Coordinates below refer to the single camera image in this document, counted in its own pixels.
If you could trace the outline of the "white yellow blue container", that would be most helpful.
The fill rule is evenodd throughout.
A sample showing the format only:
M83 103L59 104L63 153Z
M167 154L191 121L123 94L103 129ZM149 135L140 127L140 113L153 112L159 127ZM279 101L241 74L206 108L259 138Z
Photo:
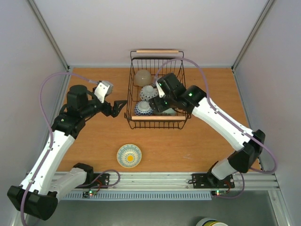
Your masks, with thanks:
M200 221L198 221L196 226L228 226L228 225L213 218L203 218Z

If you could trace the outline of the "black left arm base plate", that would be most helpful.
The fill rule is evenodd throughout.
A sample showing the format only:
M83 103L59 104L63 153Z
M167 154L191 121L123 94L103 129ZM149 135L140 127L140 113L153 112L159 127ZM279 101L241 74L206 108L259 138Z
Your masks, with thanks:
M110 182L110 174L104 173L101 176L99 176L99 173L94 173L92 177L92 183L85 182L83 185L79 185L75 187L75 189L90 189L90 188L107 188L107 185Z

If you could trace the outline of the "black wire dish rack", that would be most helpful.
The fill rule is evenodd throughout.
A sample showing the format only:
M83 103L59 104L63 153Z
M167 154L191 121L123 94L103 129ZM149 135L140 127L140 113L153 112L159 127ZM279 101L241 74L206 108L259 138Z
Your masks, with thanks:
M124 114L131 129L182 129L191 117L160 98L156 79L173 73L183 85L184 52L179 50L134 50L130 52L127 106Z

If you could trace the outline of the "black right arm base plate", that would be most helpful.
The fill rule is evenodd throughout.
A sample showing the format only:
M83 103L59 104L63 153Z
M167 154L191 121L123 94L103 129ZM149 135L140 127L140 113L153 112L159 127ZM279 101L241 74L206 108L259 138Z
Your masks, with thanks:
M219 180L207 173L193 173L188 183L193 185L195 189L226 189L235 188L233 175Z

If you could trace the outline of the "left small circuit board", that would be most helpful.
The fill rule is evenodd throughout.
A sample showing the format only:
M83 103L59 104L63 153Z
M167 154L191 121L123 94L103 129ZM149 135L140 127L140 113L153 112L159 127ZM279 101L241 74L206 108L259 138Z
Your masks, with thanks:
M82 198L92 198L97 195L97 191L86 191L82 193Z

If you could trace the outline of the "yellow blue pattern bowl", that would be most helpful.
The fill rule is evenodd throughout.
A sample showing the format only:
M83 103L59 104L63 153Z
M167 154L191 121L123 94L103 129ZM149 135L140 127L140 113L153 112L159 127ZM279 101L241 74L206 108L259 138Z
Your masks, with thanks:
M141 149L134 144L125 144L117 152L117 162L127 169L136 167L141 159Z

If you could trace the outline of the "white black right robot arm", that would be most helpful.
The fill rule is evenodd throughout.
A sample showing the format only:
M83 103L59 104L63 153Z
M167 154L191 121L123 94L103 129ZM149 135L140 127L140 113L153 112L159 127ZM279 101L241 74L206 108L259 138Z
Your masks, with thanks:
M150 106L157 112L178 108L201 119L217 131L234 149L226 159L216 162L206 173L210 188L219 186L224 179L236 172L247 173L259 155L265 134L241 125L220 109L207 93L198 86L186 88L173 73L157 79L158 96L150 99Z

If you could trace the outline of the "red zigzag pattern bowl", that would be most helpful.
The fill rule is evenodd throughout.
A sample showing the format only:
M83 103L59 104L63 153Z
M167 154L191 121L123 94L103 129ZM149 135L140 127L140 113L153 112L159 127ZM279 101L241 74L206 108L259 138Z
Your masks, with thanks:
M137 116L150 116L153 114L153 109L148 101L140 101L135 105L134 113Z

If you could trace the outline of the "beige leaf pattern bowl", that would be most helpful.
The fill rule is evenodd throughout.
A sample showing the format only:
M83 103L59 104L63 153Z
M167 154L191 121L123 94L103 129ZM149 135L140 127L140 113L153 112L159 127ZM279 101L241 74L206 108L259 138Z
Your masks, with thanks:
M150 85L152 80L151 73L147 70L139 70L134 75L134 85L144 87L146 85Z

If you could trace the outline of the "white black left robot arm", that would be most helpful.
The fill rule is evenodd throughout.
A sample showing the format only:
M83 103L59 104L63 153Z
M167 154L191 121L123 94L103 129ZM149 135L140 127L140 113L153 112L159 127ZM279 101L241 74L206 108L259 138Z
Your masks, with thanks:
M77 163L70 172L52 182L61 160L75 142L86 122L98 113L117 117L126 100L110 104L105 98L113 85L106 81L89 91L84 85L71 86L64 104L50 128L49 139L26 178L18 186L11 186L7 196L22 215L28 214L48 220L59 201L75 188L91 187L97 180L92 166Z

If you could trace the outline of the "mint green bowl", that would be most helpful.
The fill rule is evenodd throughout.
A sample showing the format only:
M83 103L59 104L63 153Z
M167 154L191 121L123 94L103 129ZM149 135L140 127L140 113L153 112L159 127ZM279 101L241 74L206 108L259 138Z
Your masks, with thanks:
M172 108L166 109L163 112L153 111L153 113L157 116L176 116L177 114L177 112Z

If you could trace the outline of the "small circuit board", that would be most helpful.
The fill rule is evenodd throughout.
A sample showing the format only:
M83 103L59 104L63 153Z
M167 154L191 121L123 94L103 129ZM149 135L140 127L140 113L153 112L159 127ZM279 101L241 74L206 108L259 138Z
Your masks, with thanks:
M229 193L228 190L214 190L214 191L211 191L212 196L223 196L223 195L226 195L228 193Z
M86 191L82 193L82 198L92 198L97 195L97 191Z

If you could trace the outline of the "red diamond pattern bowl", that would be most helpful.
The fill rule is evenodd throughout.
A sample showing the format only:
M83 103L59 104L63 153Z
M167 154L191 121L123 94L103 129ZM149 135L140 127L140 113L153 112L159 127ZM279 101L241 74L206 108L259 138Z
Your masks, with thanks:
M141 89L139 96L142 101L149 101L158 96L158 90L152 85L146 85Z

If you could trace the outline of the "right small circuit board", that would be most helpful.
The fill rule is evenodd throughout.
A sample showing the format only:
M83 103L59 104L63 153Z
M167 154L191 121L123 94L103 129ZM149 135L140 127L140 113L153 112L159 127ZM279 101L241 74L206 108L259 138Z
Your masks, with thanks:
M212 196L223 196L223 195L226 195L228 193L229 193L228 190L214 190L214 191L211 191Z

